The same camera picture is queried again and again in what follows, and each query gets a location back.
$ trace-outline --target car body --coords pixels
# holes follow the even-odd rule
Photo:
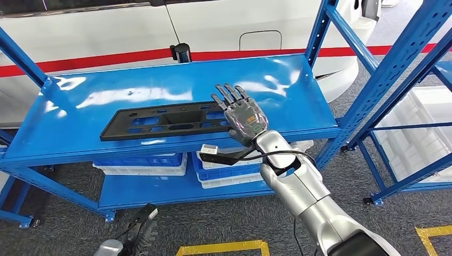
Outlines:
[[[0,26],[35,62],[67,60],[69,68],[49,73],[53,75],[174,63],[172,58],[150,58],[70,67],[78,58],[167,49],[177,43],[189,44],[192,53],[221,52],[224,58],[237,51],[302,49],[308,43],[319,4],[320,0],[151,0],[7,14],[0,18]],[[339,0],[337,9],[366,42],[380,15],[380,0]],[[347,43],[331,27],[322,48],[334,47],[347,47]],[[0,53],[0,67],[9,65],[13,63]],[[330,102],[355,80],[357,58],[321,57],[313,72]],[[0,127],[20,125],[38,91],[25,75],[2,75]]]

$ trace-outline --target yellow floor marking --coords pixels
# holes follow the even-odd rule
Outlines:
[[[223,243],[223,244],[181,246],[177,251],[176,256],[218,253],[218,252],[234,252],[256,249],[261,249],[262,256],[270,256],[268,244],[262,240]]]
[[[415,229],[429,256],[438,256],[435,248],[433,248],[432,242],[430,242],[430,237],[452,235],[452,226],[442,226],[434,228],[415,227]]]

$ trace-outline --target red stripe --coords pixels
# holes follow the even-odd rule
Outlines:
[[[430,52],[436,44],[427,44],[422,52]],[[385,55],[391,48],[390,45],[369,46],[373,55]],[[259,57],[266,55],[302,53],[305,49],[283,49],[283,50],[254,50],[254,51],[219,51],[219,52],[192,52],[191,58],[195,61],[201,60],[220,60],[246,57]],[[319,57],[341,57],[355,56],[355,53],[349,47],[322,48]],[[52,60],[39,62],[37,65],[43,72],[56,72],[64,70],[73,70],[79,68],[92,68],[108,66],[137,61],[156,60],[171,57],[169,49],[156,49],[140,52],[117,53],[93,57],[75,58],[67,60]],[[1,66],[0,77],[23,75],[16,65]]]

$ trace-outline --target black cable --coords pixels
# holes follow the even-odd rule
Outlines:
[[[269,152],[269,153],[260,154],[260,155],[258,155],[258,156],[239,157],[237,160],[239,160],[239,161],[250,161],[250,160],[255,160],[255,159],[262,158],[262,157],[264,157],[264,156],[271,156],[271,155],[275,155],[275,154],[299,154],[299,155],[303,155],[303,156],[307,157],[307,158],[309,159],[309,161],[311,161],[311,163],[312,163],[315,167],[317,167],[316,160],[314,160],[314,158],[312,158],[312,156],[310,156],[309,154],[306,154],[305,152],[296,151],[296,150],[280,150],[280,151],[273,151],[273,152]]]
[[[125,234],[127,234],[127,232],[129,232],[133,227],[136,226],[136,223],[133,223],[130,225],[129,228],[127,228],[126,231],[122,232],[122,234],[118,235],[115,239],[118,240],[120,237],[124,236]]]
[[[300,249],[301,256],[304,256],[303,250],[301,249],[300,241],[298,241],[298,237],[296,236],[295,229],[296,229],[296,218],[294,218],[294,237],[295,241],[297,242],[298,248]]]

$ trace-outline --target floor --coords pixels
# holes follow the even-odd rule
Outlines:
[[[406,2],[402,1],[395,8]],[[452,54],[445,58],[452,60]],[[360,70],[350,89],[330,104],[336,116],[346,111],[367,81],[369,75],[363,66]],[[422,83],[424,86],[438,84],[432,77]],[[315,155],[321,146],[321,141],[316,142],[309,153]],[[336,155],[322,174],[333,199],[350,216],[386,238],[401,255],[428,255],[415,227],[452,225],[452,190],[399,194],[386,199],[382,206],[363,205],[362,198],[377,187],[359,151]],[[97,199],[103,181],[102,172],[92,168],[90,163],[60,165],[48,176],[93,200]],[[0,255],[92,255],[102,241],[121,233],[136,211],[118,211],[113,223],[104,223],[93,213],[32,188],[22,213],[33,213],[42,218],[43,223],[36,228],[19,230],[15,223],[0,221]],[[300,255],[292,234],[292,217],[276,196],[165,205],[159,207],[156,220],[159,234],[149,247],[150,255],[175,255],[180,246],[258,239],[268,243],[270,255]],[[312,255],[314,244],[302,224],[298,226],[297,235],[305,255]],[[435,237],[431,242],[439,256],[452,255],[452,236]],[[223,255],[260,255],[260,252]]]

